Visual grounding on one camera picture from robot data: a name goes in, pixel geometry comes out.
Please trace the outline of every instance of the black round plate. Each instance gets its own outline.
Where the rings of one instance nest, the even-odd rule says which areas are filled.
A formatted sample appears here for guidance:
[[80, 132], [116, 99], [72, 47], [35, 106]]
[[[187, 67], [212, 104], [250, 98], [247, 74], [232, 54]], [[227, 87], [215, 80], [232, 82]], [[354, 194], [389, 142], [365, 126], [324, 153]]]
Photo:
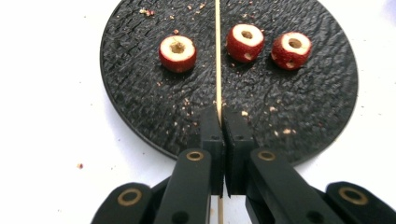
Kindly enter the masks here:
[[[154, 10], [154, 16], [140, 13]], [[200, 111], [214, 104], [214, 1], [121, 1], [106, 25], [100, 50], [108, 96], [127, 125], [151, 146], [176, 158], [199, 127]], [[344, 129], [358, 90], [352, 49], [332, 15], [315, 0], [221, 2], [221, 40], [237, 23], [264, 30], [265, 47], [253, 63], [237, 63], [222, 47], [222, 96], [245, 111], [262, 147], [281, 150], [292, 163], [326, 148]], [[161, 41], [179, 30], [198, 49], [195, 67], [175, 75], [161, 66]], [[270, 59], [272, 42], [296, 31], [313, 44], [301, 69], [288, 72]]]

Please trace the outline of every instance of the black plastic part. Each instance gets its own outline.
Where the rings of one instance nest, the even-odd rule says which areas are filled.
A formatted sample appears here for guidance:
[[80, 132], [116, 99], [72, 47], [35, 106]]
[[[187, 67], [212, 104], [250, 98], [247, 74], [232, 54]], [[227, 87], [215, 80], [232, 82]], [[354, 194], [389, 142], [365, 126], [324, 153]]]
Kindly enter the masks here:
[[268, 205], [260, 195], [256, 185], [252, 183], [251, 178], [249, 179], [248, 183], [250, 184], [247, 184], [247, 197], [245, 200], [245, 206], [252, 224], [275, 223], [275, 219]]
[[155, 224], [209, 223], [210, 153], [183, 151], [169, 179]]
[[151, 207], [152, 209], [150, 211], [153, 211], [153, 214], [149, 214], [149, 216], [152, 216], [152, 220], [150, 223], [154, 221], [154, 217], [157, 214], [158, 210], [160, 209], [160, 204], [161, 201], [163, 200], [163, 195], [165, 194], [166, 187], [169, 183], [170, 177], [166, 178], [163, 180], [161, 183], [158, 185], [154, 186], [151, 191], [152, 191], [152, 200], [151, 200]]
[[201, 149], [212, 156], [212, 195], [222, 197], [224, 186], [225, 146], [219, 125], [218, 113], [214, 105], [201, 114]]
[[325, 199], [346, 223], [396, 223], [395, 211], [360, 186], [332, 183], [326, 189]]
[[143, 184], [130, 183], [114, 189], [99, 207], [92, 224], [150, 223], [151, 189]]
[[[344, 223], [280, 153], [253, 150], [248, 171], [249, 185], [256, 186], [276, 223]], [[248, 197], [257, 197], [250, 193]]]
[[224, 106], [222, 129], [227, 146], [225, 166], [227, 190], [229, 196], [244, 195], [248, 181], [246, 163], [250, 151], [257, 145], [240, 111]]

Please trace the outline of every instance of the red apple ring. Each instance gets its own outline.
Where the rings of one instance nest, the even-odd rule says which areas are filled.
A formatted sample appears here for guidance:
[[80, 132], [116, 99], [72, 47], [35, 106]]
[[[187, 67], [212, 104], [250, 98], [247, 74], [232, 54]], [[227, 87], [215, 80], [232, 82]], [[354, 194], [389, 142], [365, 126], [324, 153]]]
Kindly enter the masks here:
[[172, 35], [161, 42], [159, 56], [161, 64], [169, 71], [183, 73], [194, 67], [197, 50], [186, 36]]
[[264, 35], [254, 25], [237, 24], [228, 33], [226, 48], [228, 54], [241, 63], [257, 59], [264, 46]]
[[277, 66], [295, 70], [308, 60], [311, 46], [311, 41], [306, 35], [289, 32], [274, 41], [271, 57]]

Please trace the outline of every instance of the wooden stick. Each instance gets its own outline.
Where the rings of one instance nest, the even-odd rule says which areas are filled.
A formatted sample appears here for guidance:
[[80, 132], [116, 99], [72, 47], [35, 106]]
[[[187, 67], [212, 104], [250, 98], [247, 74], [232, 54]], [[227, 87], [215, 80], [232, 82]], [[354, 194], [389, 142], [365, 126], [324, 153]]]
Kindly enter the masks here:
[[[221, 39], [220, 39], [220, 0], [215, 0], [216, 24], [216, 103], [221, 126]], [[223, 200], [218, 197], [218, 223], [223, 224]]]
[[220, 0], [215, 0], [216, 14], [216, 103], [219, 123], [221, 125], [221, 42], [220, 42]]

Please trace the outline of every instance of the white table surface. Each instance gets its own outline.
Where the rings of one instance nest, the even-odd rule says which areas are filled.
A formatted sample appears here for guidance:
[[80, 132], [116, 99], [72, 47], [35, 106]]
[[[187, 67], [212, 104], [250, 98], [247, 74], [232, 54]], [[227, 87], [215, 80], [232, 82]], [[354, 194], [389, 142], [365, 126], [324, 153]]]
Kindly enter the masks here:
[[[359, 97], [337, 140], [296, 169], [318, 189], [345, 180], [396, 208], [396, 1], [320, 2], [354, 50]], [[118, 3], [0, 3], [0, 223], [90, 223], [117, 186], [172, 173], [175, 161], [134, 135], [106, 95], [99, 48]], [[250, 223], [244, 197], [226, 198], [224, 216]]]

